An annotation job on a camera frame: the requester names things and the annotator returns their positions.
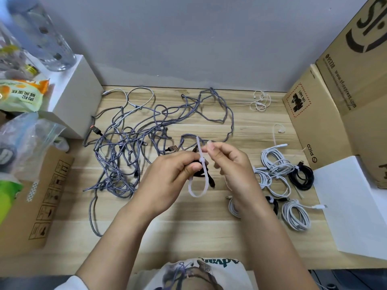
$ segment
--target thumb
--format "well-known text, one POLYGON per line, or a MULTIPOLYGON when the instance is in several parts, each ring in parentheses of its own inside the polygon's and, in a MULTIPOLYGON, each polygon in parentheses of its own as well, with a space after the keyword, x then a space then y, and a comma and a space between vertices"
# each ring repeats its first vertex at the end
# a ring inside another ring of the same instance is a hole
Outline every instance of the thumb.
POLYGON ((207 141, 207 153, 210 155, 211 159, 219 165, 224 172, 227 173, 230 166, 233 164, 231 161, 220 149, 218 149, 212 141, 207 141))
POLYGON ((194 175, 197 171, 200 171, 203 168, 201 163, 194 162, 189 165, 186 165, 184 169, 177 175, 176 181, 184 183, 187 181, 189 177, 194 175))

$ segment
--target transparent bottle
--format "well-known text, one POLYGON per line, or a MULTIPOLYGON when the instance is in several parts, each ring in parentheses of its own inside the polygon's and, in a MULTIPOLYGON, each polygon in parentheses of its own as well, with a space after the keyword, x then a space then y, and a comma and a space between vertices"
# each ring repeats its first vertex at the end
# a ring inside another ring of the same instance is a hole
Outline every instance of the transparent bottle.
POLYGON ((4 0, 4 3, 7 12, 0 12, 4 25, 48 70, 62 71, 75 65, 74 53, 38 0, 4 0))

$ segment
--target table surface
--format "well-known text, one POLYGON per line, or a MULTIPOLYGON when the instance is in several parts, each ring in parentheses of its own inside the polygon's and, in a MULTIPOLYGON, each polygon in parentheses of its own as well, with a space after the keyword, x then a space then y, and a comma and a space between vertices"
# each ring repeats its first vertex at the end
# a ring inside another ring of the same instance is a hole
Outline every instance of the table surface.
MULTIPOLYGON (((133 87, 122 88, 129 91, 133 87)), ((152 89, 156 95, 155 101, 152 101, 153 105, 177 106, 183 103, 181 93, 192 97, 197 97, 199 93, 197 89, 152 89)), ((272 130, 276 123, 286 128, 285 133, 276 132, 277 144, 288 144, 287 147, 281 148, 285 157, 294 164, 299 161, 307 163, 297 134, 283 105, 283 93, 270 93, 273 101, 265 112, 254 112, 249 109, 248 104, 239 104, 252 101, 253 92, 219 90, 218 93, 234 112, 234 133, 228 143, 245 151, 253 165, 262 166, 260 161, 262 149, 273 146, 272 130)), ((131 94, 131 98, 133 103, 140 104, 147 101, 149 92, 136 90, 131 94)), ((124 101, 122 93, 112 93, 103 98, 99 110, 120 106, 124 101)), ((202 112, 210 118, 223 118, 224 116, 224 110, 212 99, 202 104, 202 112)), ((113 114, 113 111, 106 112, 97 121, 96 126, 101 130, 106 128, 113 114)), ((145 109, 137 111, 128 117, 127 125, 133 126, 134 123, 150 114, 151 111, 145 109)), ((221 141, 230 130, 230 122, 230 116, 225 124, 219 124, 208 122, 198 114, 193 114, 183 122, 169 126, 168 135, 173 137, 175 144, 178 143, 183 133, 193 133, 205 139, 221 141)), ((75 161, 56 211, 46 246, 30 254, 2 259, 0 276, 74 274, 98 242, 99 238, 91 231, 88 218, 92 191, 83 192, 82 190, 95 184, 101 173, 101 166, 94 156, 93 146, 84 148, 80 140, 71 140, 70 146, 70 153, 75 157, 75 161)), ((147 152, 150 159, 155 159, 154 149, 149 146, 147 148, 149 148, 147 152)), ((246 251, 239 231, 239 220, 228 211, 226 196, 229 195, 229 191, 226 188, 224 177, 214 169, 208 155, 206 159, 210 162, 209 172, 215 180, 215 189, 210 188, 202 198, 193 198, 188 193, 187 184, 184 186, 176 203, 150 224, 143 237, 134 271, 159 268, 168 261, 174 262, 199 256, 239 259, 247 269, 250 269, 249 253, 246 251)), ((204 179, 194 180, 193 189, 197 193, 203 186, 204 179)), ((275 180, 272 188, 275 191, 283 191, 284 185, 275 180)), ((314 188, 303 192, 303 195, 302 204, 310 206, 319 203, 314 188)), ((293 186, 291 197, 299 199, 293 186)), ((99 193, 96 215, 101 232, 106 230, 117 211, 126 202, 127 200, 119 199, 106 191, 99 193)), ((323 211, 308 210, 308 213, 312 221, 312 228, 307 232, 292 231, 284 224, 307 268, 387 267, 387 261, 339 252, 323 211)))

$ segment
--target person's left hand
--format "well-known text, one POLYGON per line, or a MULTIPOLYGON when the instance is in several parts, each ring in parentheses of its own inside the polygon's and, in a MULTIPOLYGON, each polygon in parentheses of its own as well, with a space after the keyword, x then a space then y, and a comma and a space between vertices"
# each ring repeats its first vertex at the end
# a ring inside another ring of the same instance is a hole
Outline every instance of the person's left hand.
POLYGON ((186 180, 201 170, 200 154, 178 151, 162 155, 147 168, 137 191, 129 203, 136 203, 150 213, 152 218, 169 209, 175 202, 186 180))

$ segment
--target red dashed border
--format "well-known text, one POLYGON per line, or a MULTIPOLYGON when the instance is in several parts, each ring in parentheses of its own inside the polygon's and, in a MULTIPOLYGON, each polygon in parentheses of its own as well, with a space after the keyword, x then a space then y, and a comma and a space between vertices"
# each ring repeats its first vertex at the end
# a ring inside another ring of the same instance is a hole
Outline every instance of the red dashed border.
POLYGON ((289 94, 288 97, 286 98, 286 102, 288 103, 289 109, 291 110, 291 112, 292 112, 294 118, 297 118, 303 111, 305 111, 305 109, 306 109, 307 107, 309 107, 310 105, 312 105, 312 102, 310 101, 310 99, 309 99, 309 97, 308 97, 308 95, 307 95, 307 93, 306 93, 304 87, 302 86, 302 83, 297 84, 297 86, 290 92, 290 94, 289 94), (309 104, 306 105, 305 108, 304 108, 301 112, 299 112, 297 115, 295 115, 295 113, 294 113, 294 111, 293 111, 293 108, 292 108, 292 107, 290 106, 290 104, 289 104, 288 98, 293 94, 293 92, 296 90, 296 88, 297 88, 298 86, 301 86, 301 88, 302 88, 302 90, 303 90, 303 92, 304 92, 304 94, 305 94, 305 97, 306 97, 307 100, 309 101, 309 104))

